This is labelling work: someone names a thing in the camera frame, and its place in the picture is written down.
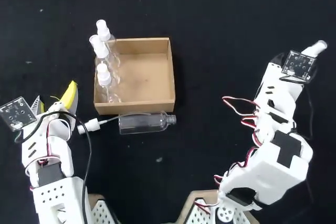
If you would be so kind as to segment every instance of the black cloth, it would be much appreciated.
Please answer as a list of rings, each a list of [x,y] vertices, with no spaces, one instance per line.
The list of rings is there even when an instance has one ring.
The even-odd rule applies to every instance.
[[[221,97],[253,99],[273,56],[324,39],[329,48],[309,85],[315,110],[312,197],[302,183],[253,214],[261,223],[335,217],[334,0],[0,0],[0,9],[0,104],[20,95],[29,103],[39,94],[61,95],[73,79],[83,121],[97,116],[88,43],[96,20],[106,19],[117,38],[170,37],[177,125],[120,136],[114,122],[91,134],[88,191],[103,194],[122,223],[175,221],[191,191],[215,189],[212,176],[244,160],[253,145],[251,129]],[[304,135],[309,115],[302,93],[295,120]],[[21,147],[4,123],[0,131],[0,222],[37,223]],[[74,134],[70,147],[75,173],[83,178],[87,140]]]

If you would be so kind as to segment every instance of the plastic bottle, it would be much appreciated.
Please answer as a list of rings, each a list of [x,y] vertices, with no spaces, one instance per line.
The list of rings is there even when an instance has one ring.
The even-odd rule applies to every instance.
[[[176,116],[166,112],[119,116],[120,134],[164,131],[171,124],[176,124]]]
[[[114,67],[113,62],[111,61],[110,52],[107,49],[104,42],[99,39],[98,35],[92,35],[89,39],[90,43],[93,46],[93,49],[96,53],[96,66],[100,63],[107,65],[109,72],[112,73],[112,76],[117,80],[117,83],[120,83],[120,76],[118,75],[118,70]]]
[[[115,93],[117,81],[113,78],[104,63],[97,65],[97,93],[101,102],[121,102],[119,96]]]
[[[119,53],[115,46],[116,38],[110,33],[110,29],[107,27],[105,20],[103,19],[98,20],[96,22],[96,26],[97,26],[97,34],[100,40],[106,44],[107,48],[110,50],[112,54],[113,60],[115,61],[114,67],[120,67]]]

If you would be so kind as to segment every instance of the white plastic part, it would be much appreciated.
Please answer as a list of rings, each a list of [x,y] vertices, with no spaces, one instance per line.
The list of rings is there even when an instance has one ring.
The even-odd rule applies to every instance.
[[[203,199],[198,199],[196,202],[200,204],[206,204],[206,202]],[[210,212],[210,209],[208,207],[205,207],[204,209]],[[207,214],[201,208],[193,204],[184,223],[185,224],[210,224],[211,219],[210,219],[209,214]]]
[[[308,155],[312,153],[309,145],[305,145],[301,151],[308,152]],[[226,176],[226,172],[219,186],[220,200],[229,202],[243,211],[260,210],[261,208],[255,203],[242,206],[228,198],[226,194],[234,188],[248,187],[257,192],[257,199],[260,202],[270,205],[281,199],[288,189],[304,181],[310,160],[293,156],[290,168],[287,168],[277,162],[279,152],[279,146],[266,142],[252,155],[247,167],[235,166],[229,176]]]
[[[91,36],[89,41],[92,44],[96,56],[99,59],[104,59],[109,55],[109,49],[107,48],[106,44],[100,40],[98,35]]]
[[[97,118],[94,118],[85,123],[85,127],[87,128],[88,131],[97,131],[100,130],[100,123],[98,122]],[[77,130],[79,134],[85,133],[84,127],[82,125],[78,125]]]
[[[204,199],[198,199],[196,202],[200,204],[206,204]],[[205,207],[207,212],[211,214],[207,214],[204,210],[196,206],[192,205],[186,219],[185,224],[212,224],[215,223],[216,219],[216,209],[218,209],[217,216],[218,219],[224,223],[229,223],[233,220],[234,224],[250,224],[249,220],[245,216],[243,211],[239,211],[237,208],[230,207],[226,203],[222,203],[215,207]]]
[[[215,209],[218,209],[217,211],[217,217],[221,222],[228,223],[232,221],[235,213],[235,207],[227,204],[225,202],[221,203],[218,207],[212,208],[212,215],[216,214]]]
[[[83,224],[82,213],[83,180],[78,177],[64,178],[54,183],[35,188],[33,197],[40,224],[59,224],[59,211],[65,211],[65,223]],[[86,191],[85,209],[88,224],[93,224],[89,199]]]
[[[104,63],[100,63],[97,65],[97,78],[98,82],[102,86],[107,86],[111,83],[112,78],[111,74]]]
[[[23,128],[23,137],[27,137],[34,130],[42,115],[53,111],[67,110],[62,102],[55,102],[47,112],[36,116],[36,122]],[[40,169],[40,165],[37,163],[37,159],[48,156],[47,126],[49,122],[57,118],[59,118],[59,114],[45,117],[36,133],[22,144],[22,164],[26,168],[30,183],[34,188],[39,186],[37,171]],[[70,126],[71,130],[75,127],[75,122],[71,119]],[[68,134],[69,130],[63,123],[57,121],[50,123],[48,144],[50,155],[55,158],[50,158],[48,165],[61,161],[62,172],[70,177],[73,175],[74,168],[72,165],[71,150],[66,142]]]
[[[324,40],[319,40],[311,47],[308,47],[304,51],[302,51],[302,54],[315,58],[319,53],[326,50],[327,47],[328,45]]]
[[[93,40],[95,39],[95,37],[98,37],[98,38],[99,38],[99,36],[98,36],[97,34],[94,34],[94,35],[92,35],[92,36],[89,38],[89,42],[90,42],[90,44],[91,44],[92,47],[93,47]]]
[[[108,41],[111,38],[111,33],[109,28],[106,25],[106,21],[103,19],[100,19],[96,22],[96,26],[97,26],[97,34],[100,38],[101,41]]]
[[[320,40],[302,54],[317,57],[326,48],[327,44]],[[291,137],[300,141],[301,151],[300,155],[292,157],[289,167],[278,163],[280,147],[271,142],[276,131],[288,134],[293,127],[296,128],[292,117],[296,100],[303,90],[303,84],[279,80],[283,76],[285,74],[281,73],[280,65],[272,62],[268,64],[254,100],[258,105],[255,113],[257,117],[254,119],[255,133],[262,145],[248,160],[247,167],[234,166],[228,176],[228,171],[224,174],[220,183],[218,200],[228,202],[238,210],[260,210],[261,207],[254,202],[243,206],[228,198],[227,194],[234,188],[251,188],[256,192],[256,200],[271,205],[280,200],[288,189],[306,180],[313,156],[313,150],[306,140],[297,133],[290,133]]]
[[[92,215],[95,224],[117,224],[117,220],[114,220],[105,200],[97,201],[92,210]]]

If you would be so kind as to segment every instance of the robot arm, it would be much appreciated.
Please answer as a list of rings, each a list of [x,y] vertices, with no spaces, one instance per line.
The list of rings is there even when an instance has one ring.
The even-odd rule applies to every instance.
[[[8,126],[20,130],[15,142],[22,144],[22,164],[40,224],[93,223],[85,182],[73,177],[67,144],[75,128],[77,103],[77,85],[72,82],[46,112],[39,97],[31,108],[23,98],[0,108]]]
[[[324,41],[318,41],[301,54],[291,52],[285,63],[276,57],[268,64],[253,101],[256,110],[249,118],[254,121],[252,137],[257,147],[223,175],[218,205],[212,209],[213,223],[232,221],[235,211],[260,210],[273,204],[306,179],[313,151],[296,133],[293,114],[304,83],[311,79],[309,71],[302,70],[312,66],[326,48]],[[219,215],[219,209],[227,211]]]

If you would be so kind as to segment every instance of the cardboard box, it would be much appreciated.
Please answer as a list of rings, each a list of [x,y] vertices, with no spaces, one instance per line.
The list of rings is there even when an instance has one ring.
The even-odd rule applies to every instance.
[[[94,85],[94,107],[100,115],[130,112],[172,112],[175,84],[169,38],[117,39],[120,54],[120,103],[102,103]]]

